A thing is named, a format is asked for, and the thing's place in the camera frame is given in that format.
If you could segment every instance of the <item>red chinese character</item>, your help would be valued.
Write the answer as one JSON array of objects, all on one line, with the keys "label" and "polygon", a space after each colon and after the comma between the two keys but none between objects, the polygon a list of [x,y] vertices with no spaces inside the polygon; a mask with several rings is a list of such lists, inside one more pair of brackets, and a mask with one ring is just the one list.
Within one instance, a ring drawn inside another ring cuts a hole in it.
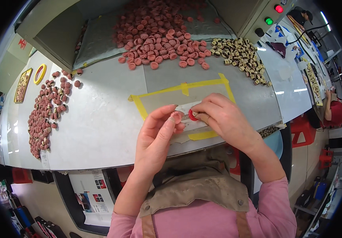
[{"label": "red chinese character", "polygon": [[24,39],[20,39],[18,45],[20,45],[20,49],[23,49],[23,50],[24,50],[25,46],[27,45],[27,41],[24,40]]}]

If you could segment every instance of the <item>pink long-sleeve shirt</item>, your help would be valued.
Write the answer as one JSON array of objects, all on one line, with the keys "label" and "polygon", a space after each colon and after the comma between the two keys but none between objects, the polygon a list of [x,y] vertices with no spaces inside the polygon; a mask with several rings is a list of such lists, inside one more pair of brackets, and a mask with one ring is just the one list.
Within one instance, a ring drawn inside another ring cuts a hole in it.
[{"label": "pink long-sleeve shirt", "polygon": [[[152,219],[160,238],[239,236],[236,212],[214,202],[195,200],[186,207],[161,209]],[[295,237],[297,222],[290,208],[286,177],[261,185],[258,211],[249,199],[246,219],[253,238]],[[113,212],[107,237],[143,237],[141,219]]]}]

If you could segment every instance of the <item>forearm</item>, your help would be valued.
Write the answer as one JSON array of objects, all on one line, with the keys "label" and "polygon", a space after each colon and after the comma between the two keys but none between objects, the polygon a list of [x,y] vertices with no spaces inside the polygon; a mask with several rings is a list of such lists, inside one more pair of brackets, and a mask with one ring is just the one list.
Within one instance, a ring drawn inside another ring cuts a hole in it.
[{"label": "forearm", "polygon": [[299,27],[303,27],[303,26],[301,26],[301,24],[299,24],[292,16],[290,16],[291,18],[291,20],[293,20],[293,22],[296,24],[296,25],[298,25]]},{"label": "forearm", "polygon": [[326,109],[325,109],[325,119],[326,119],[327,121],[331,121],[331,118],[332,118],[332,113],[331,113],[330,104],[331,104],[331,100],[330,100],[330,99],[327,99],[327,102],[326,102]]},{"label": "forearm", "polygon": [[149,192],[152,179],[153,176],[143,176],[143,173],[134,168],[114,204],[115,213],[138,216],[140,206]]},{"label": "forearm", "polygon": [[286,176],[280,160],[259,136],[257,145],[246,153],[252,160],[257,176],[263,183],[272,182]]}]

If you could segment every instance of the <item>brown apron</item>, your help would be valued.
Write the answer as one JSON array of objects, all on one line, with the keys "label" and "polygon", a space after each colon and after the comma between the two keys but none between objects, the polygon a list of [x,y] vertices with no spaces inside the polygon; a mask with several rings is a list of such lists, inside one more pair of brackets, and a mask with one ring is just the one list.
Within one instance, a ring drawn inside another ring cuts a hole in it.
[{"label": "brown apron", "polygon": [[[338,102],[342,103],[342,101],[337,98],[337,95],[335,93],[331,93],[331,102],[332,101],[338,101]],[[323,125],[324,120],[325,120],[327,98],[323,99],[322,102],[323,102],[323,106],[317,107],[316,105],[314,105],[313,109],[316,112],[318,118],[321,120],[322,125]]]},{"label": "brown apron", "polygon": [[250,238],[246,186],[229,175],[224,146],[166,160],[140,208],[144,238],[155,238],[152,214],[168,207],[188,206],[196,199],[236,211],[240,238]]}]

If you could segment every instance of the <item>fluorescent light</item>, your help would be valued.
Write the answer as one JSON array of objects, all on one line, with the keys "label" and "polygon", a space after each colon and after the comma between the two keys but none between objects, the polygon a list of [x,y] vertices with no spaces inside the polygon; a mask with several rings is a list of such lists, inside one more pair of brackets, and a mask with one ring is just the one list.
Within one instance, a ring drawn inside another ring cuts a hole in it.
[{"label": "fluorescent light", "polygon": [[302,88],[302,89],[294,89],[294,92],[302,92],[302,91],[307,91],[307,88]]},{"label": "fluorescent light", "polygon": [[[325,22],[326,22],[326,24],[327,24],[328,21],[327,21],[327,19],[326,19],[326,17],[325,17],[325,14],[323,14],[323,12],[321,12],[321,15],[322,15],[322,17],[323,17],[323,20],[325,20]],[[331,31],[330,25],[327,25],[327,29],[328,29],[328,31]]]}]

